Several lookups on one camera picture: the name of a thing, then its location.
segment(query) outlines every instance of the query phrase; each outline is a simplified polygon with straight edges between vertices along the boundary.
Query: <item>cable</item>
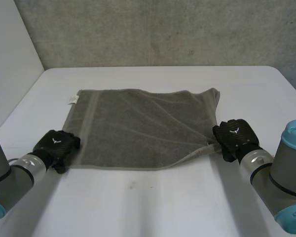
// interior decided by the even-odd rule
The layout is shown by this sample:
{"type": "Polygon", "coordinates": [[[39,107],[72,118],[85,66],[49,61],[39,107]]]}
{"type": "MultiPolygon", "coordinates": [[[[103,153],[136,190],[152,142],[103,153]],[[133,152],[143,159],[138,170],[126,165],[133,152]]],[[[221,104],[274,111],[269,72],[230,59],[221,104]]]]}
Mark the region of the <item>cable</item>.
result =
{"type": "Polygon", "coordinates": [[[8,163],[10,163],[11,161],[14,161],[14,160],[18,160],[19,158],[13,158],[13,159],[9,159],[8,160],[8,163]]]}

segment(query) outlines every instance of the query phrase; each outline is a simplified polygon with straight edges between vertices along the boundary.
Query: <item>towel label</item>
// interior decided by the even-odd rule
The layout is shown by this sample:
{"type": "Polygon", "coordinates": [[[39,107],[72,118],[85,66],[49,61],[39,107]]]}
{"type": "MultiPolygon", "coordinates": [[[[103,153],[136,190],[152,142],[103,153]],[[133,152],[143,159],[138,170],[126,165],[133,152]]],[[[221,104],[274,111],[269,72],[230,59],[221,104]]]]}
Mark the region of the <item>towel label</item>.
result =
{"type": "Polygon", "coordinates": [[[70,97],[69,105],[76,104],[78,102],[78,99],[79,99],[78,95],[74,95],[74,96],[70,97]]]}

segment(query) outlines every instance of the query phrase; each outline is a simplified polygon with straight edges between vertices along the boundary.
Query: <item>towel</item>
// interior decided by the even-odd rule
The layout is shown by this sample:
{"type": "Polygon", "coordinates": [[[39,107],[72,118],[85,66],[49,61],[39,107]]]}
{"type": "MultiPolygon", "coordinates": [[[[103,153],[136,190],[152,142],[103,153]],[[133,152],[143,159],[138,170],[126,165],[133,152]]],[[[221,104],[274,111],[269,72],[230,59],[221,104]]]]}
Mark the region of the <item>towel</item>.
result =
{"type": "Polygon", "coordinates": [[[159,170],[220,150],[220,93],[80,90],[64,130],[81,138],[70,168],[159,170]]]}

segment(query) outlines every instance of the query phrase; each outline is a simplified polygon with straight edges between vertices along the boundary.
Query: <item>white wall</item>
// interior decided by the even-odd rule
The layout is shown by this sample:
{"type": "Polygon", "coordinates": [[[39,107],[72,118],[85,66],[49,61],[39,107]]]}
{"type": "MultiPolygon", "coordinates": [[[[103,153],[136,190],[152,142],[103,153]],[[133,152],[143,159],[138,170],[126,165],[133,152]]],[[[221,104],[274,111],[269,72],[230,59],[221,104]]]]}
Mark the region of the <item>white wall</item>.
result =
{"type": "Polygon", "coordinates": [[[0,126],[43,73],[13,0],[0,0],[0,126]]]}

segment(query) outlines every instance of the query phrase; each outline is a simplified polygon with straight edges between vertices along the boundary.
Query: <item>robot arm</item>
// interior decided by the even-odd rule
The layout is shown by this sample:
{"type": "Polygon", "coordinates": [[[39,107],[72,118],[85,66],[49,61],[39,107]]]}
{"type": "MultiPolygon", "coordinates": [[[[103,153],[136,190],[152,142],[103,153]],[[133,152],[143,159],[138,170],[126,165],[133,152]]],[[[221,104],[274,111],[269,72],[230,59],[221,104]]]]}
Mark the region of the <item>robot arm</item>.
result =
{"type": "Polygon", "coordinates": [[[275,221],[284,231],[296,234],[296,120],[287,124],[274,159],[242,119],[222,122],[213,133],[222,146],[223,159],[239,161],[241,173],[275,221]]]}
{"type": "Polygon", "coordinates": [[[35,145],[33,152],[9,165],[0,146],[0,219],[40,180],[49,167],[65,172],[64,159],[79,149],[73,134],[51,130],[35,145]]]}

